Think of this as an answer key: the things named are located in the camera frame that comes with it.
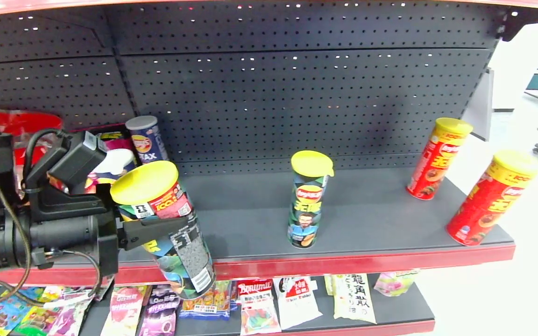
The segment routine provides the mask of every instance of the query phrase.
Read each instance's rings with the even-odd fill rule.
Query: red chip can
[[[538,171],[535,159],[517,151],[499,151],[474,185],[446,230],[456,242],[481,243],[500,217],[522,195]]]
[[[431,200],[472,126],[463,120],[439,118],[429,136],[406,190],[420,200]]]

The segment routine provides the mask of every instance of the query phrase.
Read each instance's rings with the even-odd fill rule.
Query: white snack package
[[[310,277],[278,277],[273,279],[282,330],[311,321],[323,315],[312,293]]]
[[[377,323],[366,274],[332,275],[331,281],[335,304],[334,319],[343,317]]]

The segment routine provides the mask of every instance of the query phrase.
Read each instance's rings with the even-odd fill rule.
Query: candy package
[[[146,286],[114,287],[100,336],[135,336]]]
[[[376,324],[366,274],[332,275],[331,281],[335,303],[334,319],[343,317]]]
[[[283,329],[292,328],[323,315],[312,293],[310,277],[278,277],[273,279]]]
[[[215,281],[203,296],[184,300],[180,318],[197,320],[229,320],[231,281]]]
[[[57,300],[64,293],[63,286],[47,286],[39,301],[51,302]],[[46,336],[57,319],[61,308],[32,307],[22,319],[15,331],[26,336]]]
[[[273,304],[272,284],[271,279],[238,281],[238,294],[242,305],[241,336],[282,331]]]
[[[103,278],[103,281],[101,283],[101,287],[99,287],[99,290],[94,295],[94,300],[96,302],[99,302],[100,300],[103,300],[105,298],[105,294],[109,291],[111,285],[113,285],[113,280],[115,279],[115,276],[106,276]]]
[[[231,283],[231,298],[230,298],[230,310],[238,310],[240,304],[240,298],[238,297],[238,281],[232,281]]]
[[[139,336],[173,336],[180,298],[169,285],[156,285],[149,296]]]
[[[375,289],[385,296],[400,296],[414,283],[419,270],[383,272],[375,284]]]
[[[28,298],[38,300],[43,293],[43,289],[39,287],[28,287],[21,289],[21,293]],[[7,336],[25,317],[32,306],[28,306],[24,301],[17,296],[11,296],[8,300],[0,303],[0,336]]]
[[[327,291],[327,295],[333,296],[333,287],[331,283],[331,275],[329,276],[323,276],[325,279],[325,291]]]
[[[72,288],[70,291],[66,291],[63,296],[64,300],[72,300],[88,292],[90,292],[90,289],[76,290]],[[91,302],[92,297],[88,300],[62,307],[47,336],[78,336]]]

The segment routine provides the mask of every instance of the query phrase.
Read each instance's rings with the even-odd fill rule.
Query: yellow package
[[[371,289],[366,274],[332,275],[333,318],[375,323]]]
[[[333,296],[333,285],[331,282],[331,276],[323,276],[325,279],[325,291],[327,291],[327,295]]]

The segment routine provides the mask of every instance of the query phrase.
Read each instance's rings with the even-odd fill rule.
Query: red package
[[[23,196],[21,190],[22,168],[24,167],[24,156],[26,155],[26,145],[35,132],[45,128],[62,129],[64,123],[62,119],[56,115],[14,110],[9,111],[0,109],[0,132],[12,134],[14,137],[14,172],[16,178],[16,187],[18,193]],[[32,164],[38,162],[47,150],[57,143],[57,137],[53,134],[42,136],[36,143],[36,147],[32,154]],[[61,181],[50,178],[51,184],[62,191],[66,190]]]

